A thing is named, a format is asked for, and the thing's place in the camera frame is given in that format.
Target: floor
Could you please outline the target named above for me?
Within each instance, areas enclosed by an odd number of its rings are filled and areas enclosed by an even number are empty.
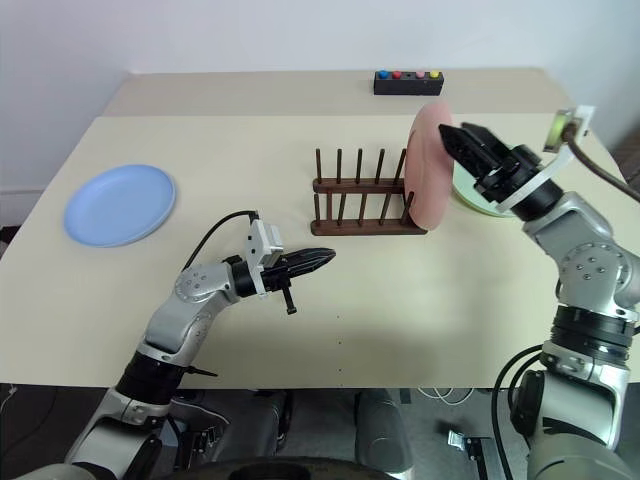
[[[3,386],[2,398],[6,392],[7,386]],[[291,430],[280,455],[353,460],[355,393],[349,389],[296,391]],[[102,389],[18,385],[2,415],[0,478],[15,478],[62,461],[102,394]],[[398,390],[392,390],[391,394],[400,404]],[[208,395],[225,402],[233,392],[210,391]],[[514,478],[525,479],[526,446],[508,422],[505,403],[502,397],[500,418],[507,454]],[[464,404],[450,407],[411,390],[411,403],[400,404],[400,410],[413,449],[417,480],[475,478],[474,464],[464,453],[447,445],[446,434],[454,429],[469,436],[492,436],[488,393],[476,390]],[[46,421],[37,428],[45,417]],[[29,436],[12,447],[25,435]],[[632,384],[627,393],[618,453],[633,471],[640,471],[639,448],[640,384]]]

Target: metal bracket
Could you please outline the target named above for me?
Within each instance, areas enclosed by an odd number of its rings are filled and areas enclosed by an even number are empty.
[[[267,292],[262,282],[261,273],[265,268],[272,267],[283,251],[278,227],[264,223],[259,219],[251,222],[245,251],[249,274],[256,288],[256,293],[265,297]]]
[[[582,137],[587,132],[589,128],[589,122],[591,122],[591,118],[595,112],[596,108],[589,105],[579,105],[574,110],[560,110],[556,114],[554,118],[554,122],[551,125],[551,132],[558,128],[557,122],[562,120],[562,128],[569,121],[576,122],[578,126],[578,131],[576,133],[576,142],[580,143]],[[522,187],[520,187],[516,192],[514,192],[509,198],[504,200],[502,203],[499,203],[496,206],[496,210],[500,213],[504,213],[507,210],[512,209],[526,197],[528,197],[534,190],[536,190],[540,185],[553,177],[560,169],[564,168],[569,162],[573,159],[573,153],[569,149],[566,144],[557,144],[557,145],[547,145],[545,144],[545,151],[557,151],[558,155],[549,162],[549,164],[542,170],[540,173],[536,174],[531,180],[525,183]]]
[[[504,471],[493,438],[465,437],[461,433],[449,430],[447,443],[465,452],[469,460],[476,463],[479,480],[504,480]]]

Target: plate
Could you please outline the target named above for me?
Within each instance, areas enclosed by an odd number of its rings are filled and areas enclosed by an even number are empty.
[[[474,210],[484,213],[485,215],[491,215],[493,217],[514,217],[515,215],[511,211],[504,213],[496,210],[497,203],[489,202],[482,195],[480,195],[473,186],[476,180],[473,176],[467,172],[464,167],[456,163],[453,167],[453,190],[458,197],[469,207]]]
[[[83,245],[126,245],[162,225],[175,198],[173,181],[159,168],[117,167],[89,180],[71,197],[64,228]]]

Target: table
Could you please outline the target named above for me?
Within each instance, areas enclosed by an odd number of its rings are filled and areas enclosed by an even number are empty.
[[[475,113],[506,142],[539,151],[550,113]],[[0,262],[0,379],[107,386],[119,378],[153,311],[169,295],[204,232],[230,211],[258,208],[285,249],[334,248],[321,270],[294,279],[298,313],[281,294],[243,300],[212,327],[196,365],[220,377],[184,386],[489,386],[502,364],[548,338],[556,272],[516,219],[491,218],[452,198],[426,236],[314,237],[314,149],[344,150],[343,175],[373,175],[387,149],[392,176],[413,115],[104,116],[96,119],[51,182]],[[619,176],[594,136],[584,148]],[[148,163],[178,187],[174,212],[134,244],[93,249],[71,241],[61,218],[70,195],[108,168]],[[638,251],[640,208],[578,164],[557,181],[577,189]],[[381,202],[368,202],[368,213]],[[400,206],[392,204],[390,214]],[[347,205],[345,215],[355,215]],[[238,253],[244,221],[216,233],[200,259]],[[640,355],[629,362],[640,375]]]

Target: white cable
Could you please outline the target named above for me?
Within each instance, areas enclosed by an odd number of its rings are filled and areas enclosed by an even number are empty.
[[[177,401],[177,400],[175,400],[173,398],[171,399],[171,403],[175,403],[176,405],[180,405],[181,407],[195,408],[196,410],[200,410],[201,412],[204,412],[204,413],[212,415],[212,416],[214,416],[216,418],[219,418],[224,423],[229,425],[229,420],[227,420],[224,416],[220,415],[219,413],[212,412],[211,410],[207,410],[206,408],[203,408],[200,405],[193,405],[191,403],[182,403],[182,402],[179,402],[179,401]]]
[[[2,414],[2,411],[4,410],[4,406],[7,404],[7,402],[9,400],[11,400],[11,397],[13,397],[16,392],[18,391],[18,387],[16,387],[13,383],[9,384],[9,395],[7,396],[7,398],[5,398],[2,403],[0,403],[0,415]]]
[[[460,400],[457,400],[455,402],[450,402],[448,401],[446,398],[451,394],[451,392],[453,391],[453,388],[450,388],[449,391],[447,392],[446,395],[442,395],[437,388],[434,388],[433,391],[436,392],[436,396],[434,397],[433,395],[429,395],[428,393],[426,393],[424,391],[424,389],[422,388],[418,388],[418,391],[424,395],[425,397],[429,397],[429,398],[433,398],[433,399],[437,399],[442,401],[443,403],[450,405],[452,407],[455,407],[456,405],[462,405],[464,402],[466,402],[467,400],[469,400],[469,397],[473,394],[473,391],[475,390],[475,388],[470,388],[469,391],[467,392],[467,394],[462,397]]]
[[[450,388],[449,391],[447,393],[441,394],[437,388],[434,388],[436,395],[429,395],[427,392],[424,391],[423,388],[419,388],[418,391],[423,394],[425,397],[427,398],[433,398],[434,400],[438,400],[439,398],[447,398],[449,395],[451,395],[451,392],[453,392],[453,388]]]

